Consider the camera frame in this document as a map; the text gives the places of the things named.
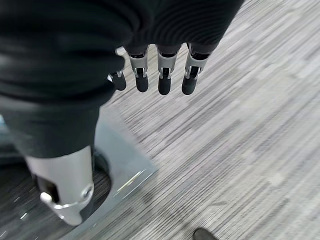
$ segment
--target gray carpet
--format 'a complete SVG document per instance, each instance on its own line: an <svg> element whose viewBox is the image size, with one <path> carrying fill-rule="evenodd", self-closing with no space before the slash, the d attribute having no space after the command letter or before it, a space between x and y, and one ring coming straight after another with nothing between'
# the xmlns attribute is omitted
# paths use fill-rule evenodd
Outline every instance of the gray carpet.
<svg viewBox="0 0 320 240"><path fill-rule="evenodd" d="M195 93L181 93L186 46L169 95L128 87L117 107L159 168L83 240L320 240L320 2L247 0Z"/></svg>

